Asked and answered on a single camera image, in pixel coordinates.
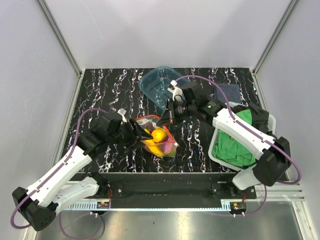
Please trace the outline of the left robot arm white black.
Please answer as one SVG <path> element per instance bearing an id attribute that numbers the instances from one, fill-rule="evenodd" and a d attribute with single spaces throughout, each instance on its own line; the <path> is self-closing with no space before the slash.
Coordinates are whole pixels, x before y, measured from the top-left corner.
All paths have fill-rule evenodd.
<path id="1" fill-rule="evenodd" d="M 108 180 L 97 172 L 73 186 L 64 188 L 64 185 L 110 145 L 136 149 L 152 139 L 134 118 L 126 119 L 120 111 L 101 110 L 100 113 L 89 129 L 76 132 L 71 148 L 43 177 L 27 188 L 17 187 L 12 192 L 15 209 L 10 224 L 13 228 L 20 228 L 14 221 L 17 213 L 28 222 L 28 227 L 41 231 L 70 205 L 87 197 L 105 197 Z"/>

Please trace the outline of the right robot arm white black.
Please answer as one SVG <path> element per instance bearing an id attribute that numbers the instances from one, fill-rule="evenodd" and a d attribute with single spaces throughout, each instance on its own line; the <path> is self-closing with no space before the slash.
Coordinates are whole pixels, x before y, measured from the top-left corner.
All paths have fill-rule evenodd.
<path id="1" fill-rule="evenodd" d="M 227 185 L 228 195 L 239 198 L 245 189 L 258 184 L 271 187 L 291 166 L 290 143 L 284 137 L 267 135 L 246 123 L 232 112 L 228 102 L 207 96 L 199 83 L 194 81 L 178 87 L 172 81 L 167 90 L 172 98 L 166 102 L 158 126 L 177 125 L 189 116 L 222 130 L 242 144 L 256 159 L 256 163 L 240 170 Z"/>

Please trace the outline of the clear zip top bag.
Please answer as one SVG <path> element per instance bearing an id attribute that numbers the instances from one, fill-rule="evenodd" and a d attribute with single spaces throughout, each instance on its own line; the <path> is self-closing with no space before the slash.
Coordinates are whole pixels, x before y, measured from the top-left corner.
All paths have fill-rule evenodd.
<path id="1" fill-rule="evenodd" d="M 135 120 L 152 137 L 142 141 L 147 152 L 160 158 L 173 158 L 176 155 L 179 144 L 166 126 L 157 126 L 159 116 L 146 115 Z"/>

